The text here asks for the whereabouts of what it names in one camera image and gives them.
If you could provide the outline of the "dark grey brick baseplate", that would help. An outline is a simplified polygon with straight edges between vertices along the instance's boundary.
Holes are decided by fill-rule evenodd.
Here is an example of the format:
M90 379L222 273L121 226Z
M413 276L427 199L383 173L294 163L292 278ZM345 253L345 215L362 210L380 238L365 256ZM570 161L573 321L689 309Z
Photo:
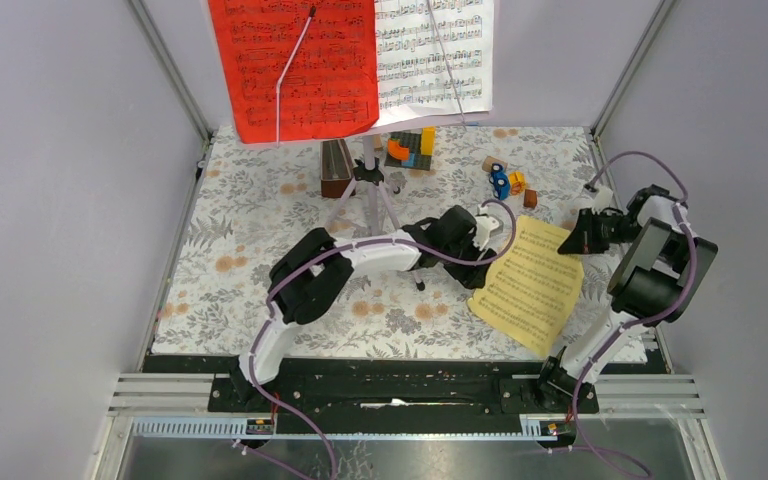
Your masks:
M398 132L392 132L388 137L388 139L389 138L399 139L402 146L408 147L410 149L411 154L416 155L416 165L414 168L404 168L402 166L402 163L394 161L392 158L388 157L388 154L387 154L388 139L385 144L385 165L389 167L397 167L397 168L404 168L404 169L411 169L411 170L430 171L432 156L423 156L420 154L421 132L422 132L422 129L417 132L398 131Z

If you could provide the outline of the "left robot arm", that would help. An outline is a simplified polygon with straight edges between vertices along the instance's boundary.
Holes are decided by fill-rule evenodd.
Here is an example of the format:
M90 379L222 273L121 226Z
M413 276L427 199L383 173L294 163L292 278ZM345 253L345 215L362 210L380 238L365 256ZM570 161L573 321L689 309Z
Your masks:
M269 272L269 317L238 358L242 375L232 386L232 398L248 411L264 407L267 384L278 376L300 328L324 316L355 277L441 265L464 288L483 287L499 256L490 241L502 229L486 207L471 213L454 206L388 235L338 239L323 228L308 232Z

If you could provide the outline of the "small brown block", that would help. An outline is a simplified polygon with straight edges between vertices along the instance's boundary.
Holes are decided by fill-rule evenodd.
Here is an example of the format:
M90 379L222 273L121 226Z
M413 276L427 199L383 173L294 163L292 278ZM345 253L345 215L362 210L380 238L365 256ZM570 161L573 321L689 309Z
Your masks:
M535 209L538 206L538 193L532 189L526 189L523 193L523 207Z

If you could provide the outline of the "yellow sheet music page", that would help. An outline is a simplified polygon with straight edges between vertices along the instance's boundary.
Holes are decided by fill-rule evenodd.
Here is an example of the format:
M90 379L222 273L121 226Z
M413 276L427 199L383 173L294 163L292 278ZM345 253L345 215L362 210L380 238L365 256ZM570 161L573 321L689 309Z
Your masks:
M578 301L584 270L579 256L558 248L568 231L521 216L510 249L489 268L467 301L472 314L534 354L549 355Z

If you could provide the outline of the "orange curved brick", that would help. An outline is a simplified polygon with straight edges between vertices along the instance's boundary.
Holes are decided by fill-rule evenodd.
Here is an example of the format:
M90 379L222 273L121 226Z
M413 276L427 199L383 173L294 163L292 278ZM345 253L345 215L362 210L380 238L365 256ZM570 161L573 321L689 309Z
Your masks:
M411 152L408 147L402 146L399 139L389 138L387 141L387 154L388 157L399 163L404 163L410 160Z

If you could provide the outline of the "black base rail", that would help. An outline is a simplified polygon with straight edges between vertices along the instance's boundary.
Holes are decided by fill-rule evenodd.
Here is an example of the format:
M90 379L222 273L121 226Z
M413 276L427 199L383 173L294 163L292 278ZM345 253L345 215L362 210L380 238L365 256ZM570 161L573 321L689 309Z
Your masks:
M592 387L572 405L573 383L554 382L537 362L288 358L265 384L276 406L243 377L233 356L149 355L151 374L211 374L211 413L264 414L281 433L307 434L299 410L339 434L514 433L521 415L568 421L599 406Z

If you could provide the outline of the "blue toy brick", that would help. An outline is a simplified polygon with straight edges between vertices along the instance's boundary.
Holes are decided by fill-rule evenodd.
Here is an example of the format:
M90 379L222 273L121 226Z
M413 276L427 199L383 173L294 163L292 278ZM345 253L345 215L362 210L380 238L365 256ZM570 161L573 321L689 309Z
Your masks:
M414 168L416 165L416 155L410 154L406 160L402 162L404 168Z

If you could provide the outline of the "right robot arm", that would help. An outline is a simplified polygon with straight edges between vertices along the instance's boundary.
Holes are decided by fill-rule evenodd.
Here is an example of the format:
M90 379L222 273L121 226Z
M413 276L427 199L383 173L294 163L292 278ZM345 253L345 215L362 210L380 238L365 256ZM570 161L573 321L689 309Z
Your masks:
M548 357L531 383L531 397L543 410L580 407L624 345L684 313L719 252L715 243L692 231L687 212L685 202L657 185L639 190L624 210L596 200L578 210L559 254L602 254L622 244L629 248L608 282L608 307L578 340Z

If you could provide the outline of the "brown metronome box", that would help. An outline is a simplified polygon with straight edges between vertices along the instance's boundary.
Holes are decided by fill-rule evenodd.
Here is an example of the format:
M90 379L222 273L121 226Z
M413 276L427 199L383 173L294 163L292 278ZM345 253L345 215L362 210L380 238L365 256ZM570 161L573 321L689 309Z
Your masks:
M339 199L353 179L355 163L344 139L327 140L320 148L321 195L327 199Z

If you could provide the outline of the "blue toy car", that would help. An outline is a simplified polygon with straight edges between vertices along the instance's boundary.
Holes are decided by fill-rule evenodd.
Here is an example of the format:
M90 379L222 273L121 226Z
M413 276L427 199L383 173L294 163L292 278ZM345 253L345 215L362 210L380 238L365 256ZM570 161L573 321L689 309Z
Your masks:
M510 196L510 186L506 170L489 174L489 181L493 187L494 197L497 200L503 201Z

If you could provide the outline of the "wooden block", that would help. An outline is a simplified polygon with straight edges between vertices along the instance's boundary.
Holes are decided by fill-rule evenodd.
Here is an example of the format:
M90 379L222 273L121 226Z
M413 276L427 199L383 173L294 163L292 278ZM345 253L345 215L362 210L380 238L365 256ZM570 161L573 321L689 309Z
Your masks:
M484 172L491 174L493 172L505 171L508 168L508 163L501 159L487 156L482 162L481 168Z

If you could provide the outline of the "yellow toy brick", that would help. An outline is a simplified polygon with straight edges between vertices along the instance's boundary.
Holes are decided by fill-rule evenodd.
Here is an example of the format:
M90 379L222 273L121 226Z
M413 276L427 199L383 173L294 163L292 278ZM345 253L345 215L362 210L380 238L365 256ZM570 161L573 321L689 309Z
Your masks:
M426 127L420 134L420 154L423 156L432 156L436 139L436 129Z

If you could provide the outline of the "floral table mat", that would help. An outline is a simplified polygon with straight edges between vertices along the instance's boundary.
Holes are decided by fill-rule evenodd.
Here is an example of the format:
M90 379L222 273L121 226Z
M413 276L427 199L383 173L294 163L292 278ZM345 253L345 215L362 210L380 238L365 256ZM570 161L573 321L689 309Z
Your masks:
M439 128L427 171L388 170L403 224L454 205L474 209L492 195L487 157L521 171L538 194L535 218L559 226L594 172L581 127ZM242 144L220 128L202 175L151 350L156 355L229 355L248 350L267 319L272 266L308 231L368 233L363 194L345 204L320 192L320 147ZM469 292L441 267L352 279L320 320L295 338L292 354L321 358L530 361L534 353L468 309Z

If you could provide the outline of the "white sheet music page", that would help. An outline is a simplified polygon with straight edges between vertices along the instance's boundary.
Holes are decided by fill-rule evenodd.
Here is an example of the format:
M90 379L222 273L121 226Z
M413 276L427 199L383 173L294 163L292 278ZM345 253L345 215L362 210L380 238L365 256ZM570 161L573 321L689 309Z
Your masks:
M496 3L376 1L377 128L493 108Z

